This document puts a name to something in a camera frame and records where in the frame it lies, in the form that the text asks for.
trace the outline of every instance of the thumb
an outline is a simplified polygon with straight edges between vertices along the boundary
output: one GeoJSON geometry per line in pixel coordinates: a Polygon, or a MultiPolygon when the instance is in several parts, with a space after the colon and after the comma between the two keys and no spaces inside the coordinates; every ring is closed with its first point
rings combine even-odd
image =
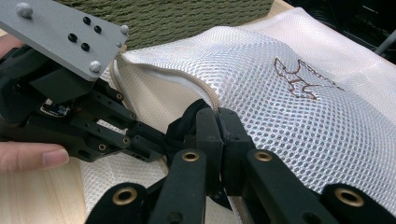
{"type": "Polygon", "coordinates": [[[59,145],[0,142],[0,173],[33,171],[68,162],[67,151],[59,145]]]}

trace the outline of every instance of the green textured fabric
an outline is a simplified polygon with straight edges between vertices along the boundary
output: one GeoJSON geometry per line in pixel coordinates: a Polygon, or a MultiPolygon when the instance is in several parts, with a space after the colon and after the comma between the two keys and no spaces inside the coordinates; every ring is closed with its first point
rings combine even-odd
{"type": "Polygon", "coordinates": [[[240,25],[268,14],[274,0],[56,0],[129,26],[128,49],[198,35],[218,25],[240,25]]]}

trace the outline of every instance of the human hand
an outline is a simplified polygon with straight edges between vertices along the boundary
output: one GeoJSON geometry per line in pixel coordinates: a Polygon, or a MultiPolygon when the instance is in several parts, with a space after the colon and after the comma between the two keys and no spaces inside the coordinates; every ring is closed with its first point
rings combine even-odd
{"type": "MultiPolygon", "coordinates": [[[[0,36],[0,58],[22,42],[12,35],[0,36]]],[[[67,151],[59,145],[0,142],[0,173],[33,171],[69,162],[67,151]]]]}

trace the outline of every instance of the brown embroidery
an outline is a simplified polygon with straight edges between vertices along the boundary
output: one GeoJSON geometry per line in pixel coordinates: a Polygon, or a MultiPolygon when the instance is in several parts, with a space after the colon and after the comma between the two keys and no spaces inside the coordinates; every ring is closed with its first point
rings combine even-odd
{"type": "Polygon", "coordinates": [[[298,60],[298,68],[294,72],[289,72],[286,66],[278,58],[275,59],[274,66],[277,74],[280,77],[285,78],[290,84],[291,88],[289,89],[289,91],[298,98],[308,98],[312,100],[318,99],[314,92],[307,89],[308,87],[335,87],[343,91],[343,89],[338,87],[333,81],[317,73],[312,67],[310,67],[308,64],[301,60],[298,60]],[[305,68],[311,75],[325,80],[327,83],[329,83],[329,85],[312,84],[303,80],[301,76],[299,76],[302,68],[305,68]]]}

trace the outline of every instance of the embroidered logo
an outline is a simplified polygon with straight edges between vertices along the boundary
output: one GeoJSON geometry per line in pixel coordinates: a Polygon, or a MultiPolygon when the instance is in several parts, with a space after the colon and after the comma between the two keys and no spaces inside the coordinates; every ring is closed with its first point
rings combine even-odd
{"type": "Polygon", "coordinates": [[[277,74],[288,81],[290,85],[289,91],[297,98],[317,100],[318,96],[312,91],[312,89],[308,89],[309,87],[334,87],[343,91],[343,89],[338,87],[333,81],[317,73],[312,67],[301,60],[298,60],[297,70],[292,72],[290,72],[278,58],[275,59],[274,66],[277,74]],[[305,81],[302,78],[303,73],[318,77],[318,83],[305,81]]]}

